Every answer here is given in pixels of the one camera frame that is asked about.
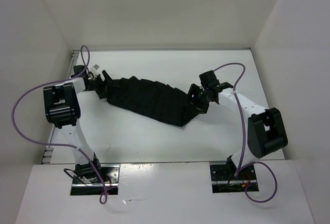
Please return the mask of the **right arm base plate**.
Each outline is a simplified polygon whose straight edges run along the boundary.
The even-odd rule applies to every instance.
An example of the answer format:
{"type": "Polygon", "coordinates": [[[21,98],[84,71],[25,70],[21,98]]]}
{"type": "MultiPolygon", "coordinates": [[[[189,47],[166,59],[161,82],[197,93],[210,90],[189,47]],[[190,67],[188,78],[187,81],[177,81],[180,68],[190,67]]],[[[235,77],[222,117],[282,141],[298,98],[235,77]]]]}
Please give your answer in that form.
{"type": "Polygon", "coordinates": [[[217,193],[239,193],[247,191],[259,191],[257,177],[254,166],[248,166],[242,169],[238,176],[235,177],[233,172],[230,172],[225,162],[211,163],[210,177],[212,192],[217,193]]]}

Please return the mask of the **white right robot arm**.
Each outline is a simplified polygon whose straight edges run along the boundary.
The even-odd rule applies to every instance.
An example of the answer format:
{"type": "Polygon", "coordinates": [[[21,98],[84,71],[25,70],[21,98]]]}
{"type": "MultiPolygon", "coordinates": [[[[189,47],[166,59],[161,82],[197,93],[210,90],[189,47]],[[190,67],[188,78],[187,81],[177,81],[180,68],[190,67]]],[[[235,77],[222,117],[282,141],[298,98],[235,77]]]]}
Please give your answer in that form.
{"type": "Polygon", "coordinates": [[[190,86],[188,102],[201,114],[207,113],[209,103],[215,102],[237,114],[242,121],[243,145],[240,152],[227,159],[228,177],[238,179],[248,165],[287,146],[286,130],[277,108],[267,109],[254,103],[230,83],[220,83],[213,71],[199,77],[201,85],[190,86]]]}

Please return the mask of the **black skirt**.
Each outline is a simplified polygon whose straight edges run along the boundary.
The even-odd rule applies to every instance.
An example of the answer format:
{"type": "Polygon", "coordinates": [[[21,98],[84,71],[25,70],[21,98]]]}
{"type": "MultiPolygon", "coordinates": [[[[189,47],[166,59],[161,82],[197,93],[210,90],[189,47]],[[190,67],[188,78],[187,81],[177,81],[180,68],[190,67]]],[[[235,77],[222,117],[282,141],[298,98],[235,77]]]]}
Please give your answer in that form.
{"type": "Polygon", "coordinates": [[[183,127],[200,113],[186,102],[187,94],[158,81],[131,78],[113,79],[108,87],[107,102],[116,107],[183,127]]]}

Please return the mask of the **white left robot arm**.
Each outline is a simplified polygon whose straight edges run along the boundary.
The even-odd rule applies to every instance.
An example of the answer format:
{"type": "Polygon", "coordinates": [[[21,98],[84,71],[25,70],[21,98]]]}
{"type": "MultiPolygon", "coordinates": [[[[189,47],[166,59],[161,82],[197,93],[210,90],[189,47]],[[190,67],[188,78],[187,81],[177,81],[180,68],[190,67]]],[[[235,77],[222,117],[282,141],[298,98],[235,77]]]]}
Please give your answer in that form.
{"type": "Polygon", "coordinates": [[[83,72],[83,66],[74,67],[74,78],[56,85],[43,88],[45,116],[49,123],[64,136],[75,159],[74,173],[77,179],[100,182],[108,177],[103,174],[95,152],[90,148],[80,126],[81,110],[78,94],[83,91],[95,91],[100,99],[106,97],[107,83],[112,78],[106,71],[100,71],[98,65],[91,73],[83,72]]]}

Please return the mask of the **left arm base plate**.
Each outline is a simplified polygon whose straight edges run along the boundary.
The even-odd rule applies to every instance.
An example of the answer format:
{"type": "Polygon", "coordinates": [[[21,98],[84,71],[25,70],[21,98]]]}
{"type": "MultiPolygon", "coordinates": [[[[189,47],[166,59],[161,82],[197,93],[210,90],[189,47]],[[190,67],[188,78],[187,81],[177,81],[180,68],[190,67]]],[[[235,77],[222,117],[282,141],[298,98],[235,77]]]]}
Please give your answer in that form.
{"type": "MultiPolygon", "coordinates": [[[[72,179],[71,196],[92,196],[100,195],[104,192],[103,185],[97,175],[80,176],[77,170],[64,169],[66,174],[72,179]]],[[[119,164],[103,164],[100,170],[101,177],[107,188],[107,195],[117,195],[119,190],[119,164]]]]}

